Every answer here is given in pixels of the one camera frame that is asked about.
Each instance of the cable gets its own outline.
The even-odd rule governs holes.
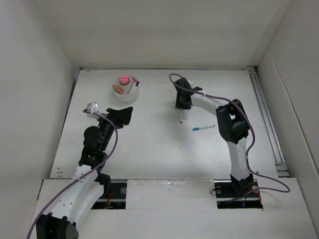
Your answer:
[[[245,155],[246,164],[247,164],[248,170],[249,170],[252,174],[254,174],[254,175],[256,175],[256,176],[273,180],[273,181],[275,181],[275,182],[278,182],[278,183],[282,184],[283,186],[285,186],[285,187],[287,188],[287,190],[280,190],[280,189],[276,189],[276,188],[258,187],[258,190],[260,190],[260,189],[265,189],[265,190],[272,190],[272,191],[281,192],[281,193],[289,193],[289,192],[290,192],[290,188],[289,188],[285,183],[279,181],[279,180],[276,179],[276,178],[272,178],[272,177],[269,177],[269,176],[257,174],[257,173],[255,173],[255,172],[250,168],[249,160],[248,160],[248,153],[249,153],[250,149],[251,149],[251,148],[254,146],[254,144],[255,144],[256,135],[255,135],[255,131],[254,131],[252,125],[250,124],[250,122],[249,122],[249,120],[248,120],[246,114],[241,110],[241,108],[240,108],[238,105],[236,105],[236,104],[235,104],[233,101],[231,101],[230,99],[227,99],[227,98],[224,98],[224,97],[211,96],[211,95],[208,95],[208,94],[204,94],[204,93],[202,93],[202,92],[192,91],[192,90],[186,89],[186,88],[184,88],[184,87],[181,87],[181,86],[179,86],[178,84],[176,84],[176,83],[172,80],[172,78],[171,78],[172,76],[179,76],[179,77],[181,77],[181,78],[183,78],[183,76],[181,76],[181,75],[179,75],[179,74],[176,74],[176,73],[172,73],[172,74],[169,75],[169,79],[170,79],[170,81],[173,83],[173,85],[174,85],[175,87],[181,89],[181,90],[184,90],[184,91],[186,91],[186,92],[191,92],[191,93],[194,93],[194,94],[198,94],[198,95],[202,95],[202,96],[205,96],[205,97],[208,97],[208,98],[211,98],[211,99],[217,99],[217,100],[227,101],[227,102],[229,102],[230,104],[232,104],[232,105],[239,111],[239,113],[242,115],[242,117],[243,117],[244,120],[246,121],[246,123],[247,123],[247,125],[248,125],[248,128],[251,130],[251,134],[252,134],[252,138],[253,138],[253,141],[252,141],[252,143],[250,144],[250,146],[247,148],[247,150],[246,150],[246,155]],[[229,200],[229,201],[227,201],[227,202],[229,202],[229,203],[235,202],[235,201],[237,201],[237,200],[239,200],[239,199],[241,199],[241,198],[247,197],[249,194],[253,193],[254,191],[256,191],[256,189],[249,191],[249,192],[246,193],[244,196],[241,196],[241,197],[239,197],[239,198],[234,198],[234,199]]]
[[[113,194],[114,194],[114,189],[112,189],[112,191],[111,191],[111,193],[110,193],[110,195],[109,195],[109,197],[108,197],[108,199],[107,199],[106,203],[104,204],[104,209],[105,209],[105,208],[106,208],[106,206],[108,205],[109,200],[110,200],[110,198],[113,196]]]
[[[86,114],[90,114],[90,112],[84,110],[83,113],[86,113]],[[114,128],[114,131],[115,131],[115,143],[114,143],[114,146],[110,152],[110,154],[99,164],[97,165],[95,168],[91,169],[90,171],[88,171],[87,173],[85,173],[83,176],[80,177],[80,179],[82,178],[85,178],[86,176],[88,176],[90,173],[94,172],[95,170],[97,170],[99,167],[101,167],[102,165],[104,165],[104,163],[106,162],[106,160],[108,160],[111,155],[113,154],[115,148],[116,148],[116,145],[118,144],[118,130],[116,129],[116,126],[112,123],[112,121],[110,121],[108,118],[106,118],[104,115],[102,114],[98,114],[98,113],[93,113],[93,115],[95,116],[98,116],[104,120],[106,120],[108,123],[110,123],[110,125]],[[32,231],[35,227],[35,224],[37,223],[37,221],[39,220],[39,218],[41,217],[41,215],[44,213],[44,211],[62,194],[64,193],[66,190],[68,190],[70,187],[72,187],[74,184],[76,184],[78,182],[78,180],[74,180],[72,181],[68,186],[66,186],[65,188],[63,188],[57,195],[54,196],[54,198],[51,199],[50,202],[48,202],[47,205],[44,206],[44,208],[40,211],[40,213],[38,214],[38,216],[36,216],[36,218],[34,219],[31,227],[30,227],[30,230],[26,236],[26,239],[30,239],[31,237],[31,234],[32,234]]]

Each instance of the marker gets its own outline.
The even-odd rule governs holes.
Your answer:
[[[204,126],[204,127],[197,127],[197,128],[193,128],[193,131],[197,131],[197,130],[201,130],[201,129],[207,129],[207,128],[214,128],[215,125],[210,125],[210,126]]]
[[[183,123],[183,110],[181,110],[179,113],[179,122]]]
[[[133,90],[135,89],[135,86],[136,86],[136,82],[133,83],[133,86],[132,86],[132,88],[131,88],[129,94],[130,94],[130,93],[133,93]]]
[[[133,93],[133,92],[136,90],[136,88],[139,86],[139,83],[140,83],[139,81],[134,82],[134,84],[133,84],[133,86],[132,86],[131,91],[129,92],[129,94]]]

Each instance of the robotic arm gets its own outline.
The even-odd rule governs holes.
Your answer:
[[[86,111],[98,113],[97,103],[88,104]],[[103,114],[117,129],[128,125],[133,107],[123,110],[107,109]],[[97,167],[106,159],[104,152],[114,132],[113,126],[105,119],[98,118],[99,125],[88,127],[84,132],[84,147],[76,172],[71,180],[79,182],[64,192],[61,199],[49,214],[42,214],[36,223],[38,239],[78,239],[79,227],[94,203],[111,192],[111,178],[101,173],[104,165],[80,179],[82,175]]]
[[[198,91],[205,94],[202,88],[192,89],[186,78],[175,81],[175,84],[187,90]],[[231,188],[234,197],[241,197],[251,190],[254,179],[247,167],[245,153],[249,127],[240,113],[231,104],[222,105],[219,101],[192,92],[184,91],[178,87],[176,109],[189,110],[192,106],[202,108],[217,116],[218,128],[221,136],[227,142],[231,159]],[[239,100],[233,100],[244,111]]]

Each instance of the orange object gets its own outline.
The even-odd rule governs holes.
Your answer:
[[[121,90],[120,87],[118,87],[117,85],[112,85],[112,87],[117,93],[124,95],[124,92]]]

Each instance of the white tabletop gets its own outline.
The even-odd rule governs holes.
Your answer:
[[[297,180],[280,180],[291,192],[261,191],[264,209],[217,209],[209,179],[130,180],[129,209],[91,210],[77,229],[81,239],[316,239]],[[69,182],[45,180],[34,217]],[[258,183],[280,188],[267,179],[259,178]]]
[[[208,70],[94,70],[81,71],[76,84],[51,178],[71,178],[81,157],[84,130],[97,125],[82,113],[90,102],[106,108],[133,106],[131,123],[119,130],[119,143],[103,172],[113,179],[229,179],[230,157],[219,134],[215,116],[193,107],[179,123],[174,108],[176,90],[168,79],[179,73],[208,93],[239,99],[256,132],[250,163],[255,171],[276,177],[274,154],[247,71]],[[112,81],[119,75],[134,75],[140,83],[139,98],[121,103],[112,93]],[[193,127],[216,124],[215,128],[192,131]],[[113,147],[112,137],[106,153]]]

